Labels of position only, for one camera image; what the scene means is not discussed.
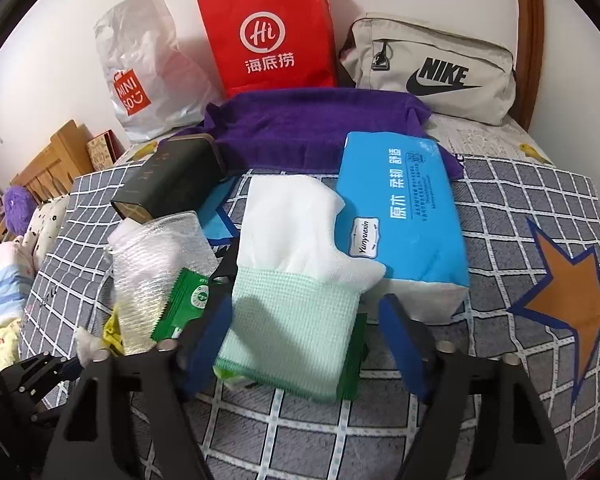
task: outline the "purple towel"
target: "purple towel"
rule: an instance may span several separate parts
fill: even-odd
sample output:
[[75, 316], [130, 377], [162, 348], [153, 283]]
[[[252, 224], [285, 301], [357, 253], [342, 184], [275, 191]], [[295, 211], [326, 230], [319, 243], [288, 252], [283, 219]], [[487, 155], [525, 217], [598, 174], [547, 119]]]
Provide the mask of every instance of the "purple towel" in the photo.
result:
[[[403, 92], [356, 88], [293, 88], [244, 92], [209, 104], [202, 126], [179, 135], [210, 133], [229, 170], [266, 168], [338, 173], [349, 132], [396, 132], [427, 138], [431, 110]], [[462, 166], [440, 147], [450, 179]]]

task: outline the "zipper pull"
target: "zipper pull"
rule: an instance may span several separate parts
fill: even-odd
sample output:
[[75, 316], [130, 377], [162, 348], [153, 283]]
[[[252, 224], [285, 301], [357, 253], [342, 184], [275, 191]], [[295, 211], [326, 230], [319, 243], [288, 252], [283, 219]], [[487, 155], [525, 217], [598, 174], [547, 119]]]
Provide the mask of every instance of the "zipper pull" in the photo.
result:
[[389, 58], [386, 56], [387, 41], [382, 42], [382, 50], [374, 56], [371, 70], [389, 70]]

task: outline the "red paper bag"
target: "red paper bag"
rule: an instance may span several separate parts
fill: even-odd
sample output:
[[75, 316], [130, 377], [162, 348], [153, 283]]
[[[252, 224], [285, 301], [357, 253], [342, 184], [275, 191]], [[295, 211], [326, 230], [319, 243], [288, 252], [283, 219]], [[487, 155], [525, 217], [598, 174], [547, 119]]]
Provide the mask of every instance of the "red paper bag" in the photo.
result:
[[198, 0], [228, 97], [337, 86], [327, 0]]

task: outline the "nike logo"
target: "nike logo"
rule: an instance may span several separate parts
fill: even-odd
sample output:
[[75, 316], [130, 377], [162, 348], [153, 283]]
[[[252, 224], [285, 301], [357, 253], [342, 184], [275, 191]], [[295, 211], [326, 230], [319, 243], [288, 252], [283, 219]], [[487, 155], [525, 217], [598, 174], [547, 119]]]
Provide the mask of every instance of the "nike logo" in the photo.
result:
[[[427, 57], [425, 62], [418, 71], [411, 74], [407, 81], [407, 92], [413, 95], [433, 95], [442, 94], [444, 92], [453, 92], [455, 90], [463, 90], [465, 88], [479, 88], [479, 85], [465, 85], [463, 83], [469, 69], [465, 66], [455, 65], [448, 61], [433, 59]], [[429, 79], [446, 85], [423, 85], [418, 82], [418, 77]]]
[[416, 70], [407, 81], [407, 92], [415, 96], [425, 96], [433, 94], [442, 94], [444, 92], [453, 92], [455, 90], [465, 90], [467, 88], [479, 88], [480, 85], [463, 85], [462, 83], [452, 83], [451, 85], [423, 85], [418, 82], [418, 71]]

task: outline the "star pattern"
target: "star pattern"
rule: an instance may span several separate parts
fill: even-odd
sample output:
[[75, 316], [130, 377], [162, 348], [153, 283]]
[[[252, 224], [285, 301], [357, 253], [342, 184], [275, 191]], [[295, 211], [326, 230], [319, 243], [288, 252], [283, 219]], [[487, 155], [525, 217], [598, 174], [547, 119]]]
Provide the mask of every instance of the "star pattern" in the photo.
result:
[[600, 338], [600, 266], [594, 247], [571, 258], [528, 220], [546, 276], [509, 312], [551, 328], [571, 330], [576, 352], [571, 402], [578, 397]]

